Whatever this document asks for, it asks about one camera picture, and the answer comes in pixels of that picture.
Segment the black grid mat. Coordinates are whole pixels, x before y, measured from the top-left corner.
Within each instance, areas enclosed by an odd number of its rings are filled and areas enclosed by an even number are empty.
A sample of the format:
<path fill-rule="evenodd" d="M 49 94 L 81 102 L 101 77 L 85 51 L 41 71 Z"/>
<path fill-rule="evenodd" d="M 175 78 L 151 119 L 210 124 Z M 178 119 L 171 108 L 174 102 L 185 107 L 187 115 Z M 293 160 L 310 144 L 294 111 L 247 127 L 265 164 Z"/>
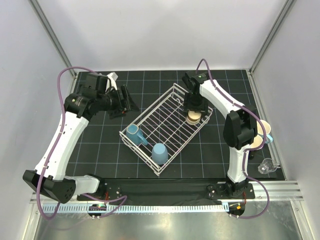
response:
<path fill-rule="evenodd" d="M 173 84 L 182 86 L 183 70 L 117 71 L 118 85 L 126 85 L 141 111 Z M 212 70 L 211 75 L 235 99 L 255 105 L 245 70 Z M 121 140 L 119 132 L 138 117 L 129 112 L 110 119 L 104 111 L 92 118 L 77 141 L 67 165 L 68 176 L 94 174 L 103 178 L 155 178 L 154 172 Z M 225 178 L 229 148 L 223 140 L 224 118 L 215 110 L 209 122 L 161 173 L 161 178 Z"/>

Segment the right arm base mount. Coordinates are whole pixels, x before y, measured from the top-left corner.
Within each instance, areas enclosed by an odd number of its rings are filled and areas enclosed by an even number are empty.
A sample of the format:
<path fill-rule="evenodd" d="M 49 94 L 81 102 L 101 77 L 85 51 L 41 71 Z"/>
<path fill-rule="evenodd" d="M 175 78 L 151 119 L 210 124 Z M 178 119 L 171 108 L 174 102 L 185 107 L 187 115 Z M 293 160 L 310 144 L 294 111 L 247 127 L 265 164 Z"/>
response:
<path fill-rule="evenodd" d="M 216 183 L 206 187 L 207 197 L 211 200 L 253 200 L 256 198 L 253 185 L 248 183 L 233 189 L 231 183 Z"/>

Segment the brown and cream cup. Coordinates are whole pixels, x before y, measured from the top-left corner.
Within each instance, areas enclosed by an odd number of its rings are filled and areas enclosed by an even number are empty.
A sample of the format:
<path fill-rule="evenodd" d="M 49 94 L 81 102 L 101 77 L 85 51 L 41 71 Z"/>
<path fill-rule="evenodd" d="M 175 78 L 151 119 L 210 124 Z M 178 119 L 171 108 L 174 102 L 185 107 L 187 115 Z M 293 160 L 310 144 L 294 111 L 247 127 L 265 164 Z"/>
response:
<path fill-rule="evenodd" d="M 196 125 L 200 122 L 202 114 L 200 112 L 195 112 L 189 110 L 186 115 L 186 122 L 189 125 Z"/>

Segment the black cup cream inside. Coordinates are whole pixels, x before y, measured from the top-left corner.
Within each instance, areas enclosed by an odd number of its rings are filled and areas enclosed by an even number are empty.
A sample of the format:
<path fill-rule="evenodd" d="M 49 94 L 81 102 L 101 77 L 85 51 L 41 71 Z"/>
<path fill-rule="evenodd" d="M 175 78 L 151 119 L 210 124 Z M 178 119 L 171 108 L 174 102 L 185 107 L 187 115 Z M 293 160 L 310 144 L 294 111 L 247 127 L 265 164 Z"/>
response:
<path fill-rule="evenodd" d="M 253 143 L 250 146 L 250 150 L 248 151 L 248 159 L 252 160 L 255 157 L 256 151 L 257 150 L 251 150 L 251 149 L 255 149 L 257 147 L 259 147 L 263 142 L 263 138 L 260 135 L 257 135 L 254 140 Z"/>

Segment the light blue plastic cup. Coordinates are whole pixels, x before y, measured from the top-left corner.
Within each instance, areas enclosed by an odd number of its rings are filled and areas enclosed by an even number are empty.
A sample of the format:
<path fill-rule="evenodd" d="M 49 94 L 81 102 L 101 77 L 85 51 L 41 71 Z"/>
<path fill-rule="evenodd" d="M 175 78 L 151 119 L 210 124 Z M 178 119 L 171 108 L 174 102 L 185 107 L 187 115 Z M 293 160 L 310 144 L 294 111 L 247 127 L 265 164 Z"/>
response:
<path fill-rule="evenodd" d="M 157 143 L 152 148 L 151 159 L 158 165 L 163 165 L 168 161 L 169 154 L 166 146 L 162 143 Z"/>

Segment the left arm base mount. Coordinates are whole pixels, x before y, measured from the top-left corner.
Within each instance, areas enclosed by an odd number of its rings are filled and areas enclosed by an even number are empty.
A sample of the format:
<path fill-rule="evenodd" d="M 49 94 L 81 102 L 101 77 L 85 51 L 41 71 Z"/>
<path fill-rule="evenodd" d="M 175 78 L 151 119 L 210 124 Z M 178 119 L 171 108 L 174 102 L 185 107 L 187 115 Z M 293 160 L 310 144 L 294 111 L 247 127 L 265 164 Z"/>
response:
<path fill-rule="evenodd" d="M 122 188 L 118 184 L 105 183 L 102 186 L 100 199 L 105 201 L 110 201 L 118 199 L 122 196 Z"/>

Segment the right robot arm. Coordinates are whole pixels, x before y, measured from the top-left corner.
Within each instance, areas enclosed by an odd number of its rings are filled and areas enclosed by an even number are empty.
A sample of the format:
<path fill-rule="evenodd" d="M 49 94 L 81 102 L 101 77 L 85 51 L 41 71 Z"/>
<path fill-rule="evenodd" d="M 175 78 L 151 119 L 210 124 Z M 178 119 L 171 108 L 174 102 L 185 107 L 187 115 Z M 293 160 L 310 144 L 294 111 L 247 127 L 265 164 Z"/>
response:
<path fill-rule="evenodd" d="M 256 108 L 245 106 L 227 93 L 208 73 L 187 71 L 182 77 L 188 92 L 184 95 L 183 114 L 190 125 L 196 125 L 209 112 L 209 104 L 223 115 L 223 139 L 229 146 L 229 169 L 225 192 L 230 198 L 242 196 L 248 187 L 248 151 L 260 140 Z"/>

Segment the aluminium frame rail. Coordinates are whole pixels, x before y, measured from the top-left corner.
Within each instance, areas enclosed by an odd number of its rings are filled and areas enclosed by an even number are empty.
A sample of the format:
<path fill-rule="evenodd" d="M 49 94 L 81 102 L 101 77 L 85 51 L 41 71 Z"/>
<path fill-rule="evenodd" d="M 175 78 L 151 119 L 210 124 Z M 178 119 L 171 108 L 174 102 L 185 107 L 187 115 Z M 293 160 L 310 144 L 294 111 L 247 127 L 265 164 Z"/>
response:
<path fill-rule="evenodd" d="M 259 116 L 263 119 L 268 121 L 268 117 L 266 115 L 266 111 L 263 107 L 262 99 L 258 92 L 257 85 L 255 83 L 254 75 L 249 71 L 246 70 L 246 74 L 248 76 L 248 81 L 250 83 L 253 97 L 257 106 L 257 110 Z M 282 168 L 281 157 L 279 151 L 276 147 L 275 142 L 273 141 L 268 145 L 271 158 L 276 160 L 277 163 L 280 165 L 280 170 L 282 171 L 285 180 L 268 180 L 262 181 L 263 185 L 267 188 L 269 197 L 271 201 L 303 201 L 303 195 L 301 193 L 300 187 L 296 180 L 287 180 L 286 174 L 284 173 L 284 169 Z"/>

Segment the blue glazed ceramic mug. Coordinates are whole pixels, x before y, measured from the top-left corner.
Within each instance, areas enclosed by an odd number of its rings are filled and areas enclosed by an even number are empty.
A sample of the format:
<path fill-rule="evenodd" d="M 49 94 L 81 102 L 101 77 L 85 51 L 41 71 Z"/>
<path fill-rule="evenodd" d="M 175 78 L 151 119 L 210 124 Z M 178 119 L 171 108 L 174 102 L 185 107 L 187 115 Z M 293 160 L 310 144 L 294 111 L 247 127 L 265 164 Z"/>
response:
<path fill-rule="evenodd" d="M 142 130 L 136 124 L 130 124 L 126 128 L 125 135 L 131 140 L 135 145 L 148 145 L 147 139 L 144 137 Z"/>

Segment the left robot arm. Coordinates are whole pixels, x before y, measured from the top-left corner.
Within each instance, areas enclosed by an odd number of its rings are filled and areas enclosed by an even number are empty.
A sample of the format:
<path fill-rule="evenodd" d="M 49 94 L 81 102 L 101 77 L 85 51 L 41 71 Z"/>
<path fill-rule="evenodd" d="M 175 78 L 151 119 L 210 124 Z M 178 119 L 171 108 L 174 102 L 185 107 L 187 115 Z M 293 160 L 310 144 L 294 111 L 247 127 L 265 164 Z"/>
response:
<path fill-rule="evenodd" d="M 73 196 L 89 194 L 101 200 L 106 194 L 105 181 L 94 174 L 67 176 L 66 169 L 73 150 L 90 120 L 99 112 L 110 119 L 139 111 L 125 85 L 117 86 L 118 75 L 89 73 L 79 92 L 66 97 L 59 125 L 41 161 L 26 170 L 22 179 L 37 193 L 61 204 Z"/>

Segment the teal cup cream inside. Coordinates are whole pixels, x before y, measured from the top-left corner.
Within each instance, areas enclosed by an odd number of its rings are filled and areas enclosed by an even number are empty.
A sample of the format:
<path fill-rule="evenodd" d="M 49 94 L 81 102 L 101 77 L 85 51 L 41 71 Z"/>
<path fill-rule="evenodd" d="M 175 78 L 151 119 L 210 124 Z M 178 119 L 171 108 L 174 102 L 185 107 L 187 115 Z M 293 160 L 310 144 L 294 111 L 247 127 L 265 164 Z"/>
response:
<path fill-rule="evenodd" d="M 271 125 L 267 122 L 267 121 L 265 121 L 265 120 L 263 120 L 263 119 L 261 119 L 260 120 L 260 122 L 263 124 L 263 127 L 264 127 L 264 129 L 265 129 L 265 136 L 266 136 L 266 139 L 265 139 L 265 144 L 270 144 L 270 143 L 272 143 L 273 142 L 273 138 L 272 138 L 272 136 L 271 136 Z M 263 138 L 264 137 L 264 132 L 263 132 L 263 129 L 262 129 L 262 127 L 261 127 L 261 125 L 260 125 L 260 123 L 259 122 L 257 122 L 257 133 Z"/>

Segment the clear glass cup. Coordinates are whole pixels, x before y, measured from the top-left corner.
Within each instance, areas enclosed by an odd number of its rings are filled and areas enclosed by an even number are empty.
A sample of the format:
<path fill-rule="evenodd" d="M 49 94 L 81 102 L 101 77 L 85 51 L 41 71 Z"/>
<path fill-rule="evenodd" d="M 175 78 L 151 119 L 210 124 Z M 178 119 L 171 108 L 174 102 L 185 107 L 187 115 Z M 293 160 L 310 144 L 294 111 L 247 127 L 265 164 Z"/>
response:
<path fill-rule="evenodd" d="M 258 172 L 266 175 L 275 172 L 279 168 L 279 164 L 272 158 L 265 158 L 258 166 Z"/>

